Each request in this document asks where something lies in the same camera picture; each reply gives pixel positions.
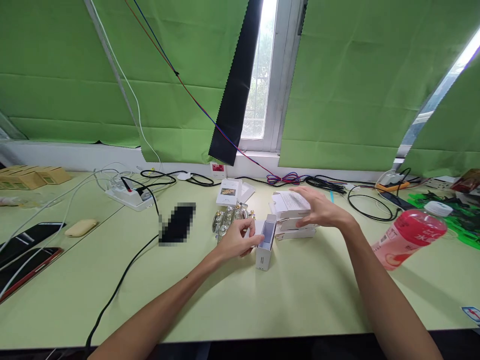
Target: pink drink bottle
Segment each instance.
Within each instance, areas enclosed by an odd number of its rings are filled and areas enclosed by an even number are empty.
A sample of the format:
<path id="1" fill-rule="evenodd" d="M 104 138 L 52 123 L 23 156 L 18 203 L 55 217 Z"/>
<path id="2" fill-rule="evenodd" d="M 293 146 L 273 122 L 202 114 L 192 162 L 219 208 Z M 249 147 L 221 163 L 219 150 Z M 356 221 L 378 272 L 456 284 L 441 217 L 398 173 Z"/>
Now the pink drink bottle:
<path id="1" fill-rule="evenodd" d="M 442 218 L 452 211 L 438 201 L 428 202 L 422 210 L 404 211 L 371 248 L 385 269 L 395 270 L 412 254 L 445 235 L 447 224 Z"/>

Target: white wall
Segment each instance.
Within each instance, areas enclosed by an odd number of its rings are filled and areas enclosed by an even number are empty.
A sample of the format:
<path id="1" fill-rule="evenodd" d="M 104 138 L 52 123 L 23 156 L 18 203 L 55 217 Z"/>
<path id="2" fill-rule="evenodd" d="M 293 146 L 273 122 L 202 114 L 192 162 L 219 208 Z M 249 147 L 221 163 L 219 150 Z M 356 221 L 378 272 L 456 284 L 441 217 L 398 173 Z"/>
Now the white wall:
<path id="1" fill-rule="evenodd" d="M 247 155 L 278 176 L 289 172 L 299 175 L 326 175 L 332 178 L 357 181 L 376 181 L 382 174 L 377 171 L 318 170 L 292 167 L 279 167 L 277 153 L 248 151 Z M 132 171 L 140 172 L 151 168 L 159 169 L 159 164 L 146 162 L 140 148 L 125 148 L 103 144 L 73 144 L 57 142 L 35 142 L 21 140 L 0 140 L 0 161 L 6 165 L 60 166 L 71 171 L 93 171 L 112 162 L 121 162 Z M 186 170 L 209 176 L 210 166 L 192 163 L 166 162 L 161 165 L 163 173 Z M 227 166 L 227 175 L 235 178 L 248 176 L 265 178 L 267 172 L 241 154 L 237 154 L 235 166 Z"/>

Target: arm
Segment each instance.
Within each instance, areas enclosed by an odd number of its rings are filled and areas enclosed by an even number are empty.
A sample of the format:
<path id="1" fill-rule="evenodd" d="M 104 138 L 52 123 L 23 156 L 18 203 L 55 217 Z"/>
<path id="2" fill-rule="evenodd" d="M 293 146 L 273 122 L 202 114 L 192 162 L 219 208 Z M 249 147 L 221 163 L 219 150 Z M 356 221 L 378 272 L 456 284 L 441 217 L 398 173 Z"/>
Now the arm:
<path id="1" fill-rule="evenodd" d="M 366 314 L 386 357 L 442 359 L 437 345 L 377 259 L 354 217 L 312 188 L 298 186 L 290 190 L 302 195 L 311 207 L 310 215 L 298 221 L 297 227 L 318 224 L 338 228 L 343 235 Z"/>
<path id="2" fill-rule="evenodd" d="M 250 237 L 243 238 L 250 228 Z M 220 243 L 187 276 L 141 308 L 110 335 L 89 357 L 98 359 L 146 359 L 168 333 L 180 310 L 204 281 L 227 260 L 249 254 L 263 240 L 255 235 L 253 219 L 232 223 Z"/>

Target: left hand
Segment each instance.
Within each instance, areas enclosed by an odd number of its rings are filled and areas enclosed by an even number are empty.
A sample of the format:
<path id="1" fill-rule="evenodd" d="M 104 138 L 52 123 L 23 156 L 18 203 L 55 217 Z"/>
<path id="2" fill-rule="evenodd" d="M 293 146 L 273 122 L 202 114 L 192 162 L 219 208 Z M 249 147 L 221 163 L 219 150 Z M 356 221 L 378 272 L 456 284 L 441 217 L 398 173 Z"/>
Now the left hand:
<path id="1" fill-rule="evenodd" d="M 244 238 L 247 229 L 250 229 L 249 237 Z M 255 235 L 254 219 L 235 220 L 231 223 L 214 251 L 224 261 L 237 256 L 244 257 L 252 252 L 252 246 L 260 244 L 264 238 L 265 236 L 261 234 Z"/>

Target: white bottle cap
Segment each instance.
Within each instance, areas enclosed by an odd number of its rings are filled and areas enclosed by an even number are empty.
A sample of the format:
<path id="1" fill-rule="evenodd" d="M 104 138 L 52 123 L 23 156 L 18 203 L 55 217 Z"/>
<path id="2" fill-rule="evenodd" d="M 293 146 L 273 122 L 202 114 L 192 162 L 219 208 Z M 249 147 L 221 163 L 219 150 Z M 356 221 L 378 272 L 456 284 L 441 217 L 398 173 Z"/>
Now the white bottle cap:
<path id="1" fill-rule="evenodd" d="M 450 206 L 438 201 L 427 202 L 424 209 L 427 210 L 429 213 L 440 217 L 447 217 L 453 211 Z"/>

